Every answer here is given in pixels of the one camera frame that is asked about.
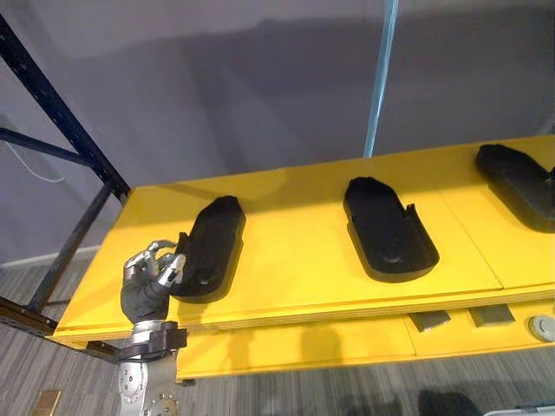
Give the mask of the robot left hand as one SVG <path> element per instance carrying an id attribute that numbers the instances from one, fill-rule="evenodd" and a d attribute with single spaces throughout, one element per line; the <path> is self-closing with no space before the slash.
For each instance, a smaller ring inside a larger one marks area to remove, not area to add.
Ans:
<path id="1" fill-rule="evenodd" d="M 168 252 L 157 257 L 157 253 L 176 246 L 155 240 L 124 263 L 121 309 L 133 325 L 166 320 L 172 289 L 183 281 L 186 255 Z"/>

